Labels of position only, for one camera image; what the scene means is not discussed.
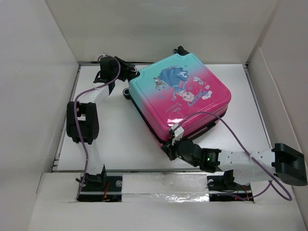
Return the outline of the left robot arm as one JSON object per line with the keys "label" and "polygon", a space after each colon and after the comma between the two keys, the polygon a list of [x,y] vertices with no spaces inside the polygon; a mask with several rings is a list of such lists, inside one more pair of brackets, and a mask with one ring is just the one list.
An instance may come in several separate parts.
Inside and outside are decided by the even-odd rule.
{"label": "left robot arm", "polygon": [[100,130],[97,105],[112,93],[116,80],[129,81],[138,75],[138,70],[134,64],[116,56],[101,55],[98,62],[100,70],[90,89],[67,104],[66,133],[85,152],[84,173],[78,180],[80,186],[91,185],[102,191],[107,186],[107,178],[95,142]]}

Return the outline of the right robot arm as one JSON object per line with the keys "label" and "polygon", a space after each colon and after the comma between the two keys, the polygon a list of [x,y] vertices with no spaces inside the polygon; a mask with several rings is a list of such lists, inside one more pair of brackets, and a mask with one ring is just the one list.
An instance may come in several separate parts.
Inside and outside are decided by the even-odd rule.
{"label": "right robot arm", "polygon": [[304,155],[283,143],[250,155],[246,152],[202,148],[192,141],[178,141],[164,145],[161,149],[170,160],[179,158],[208,173],[222,171],[222,183],[227,189],[273,179],[292,186],[308,184]]}

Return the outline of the pink and teal suitcase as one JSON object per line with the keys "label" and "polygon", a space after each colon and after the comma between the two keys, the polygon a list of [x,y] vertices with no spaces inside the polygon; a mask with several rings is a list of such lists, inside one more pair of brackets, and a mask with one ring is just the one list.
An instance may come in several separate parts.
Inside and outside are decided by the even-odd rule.
{"label": "pink and teal suitcase", "polygon": [[123,95],[132,100],[159,146],[172,140],[169,130],[176,125],[185,138],[202,134],[231,101],[230,90],[182,46],[140,69]]}

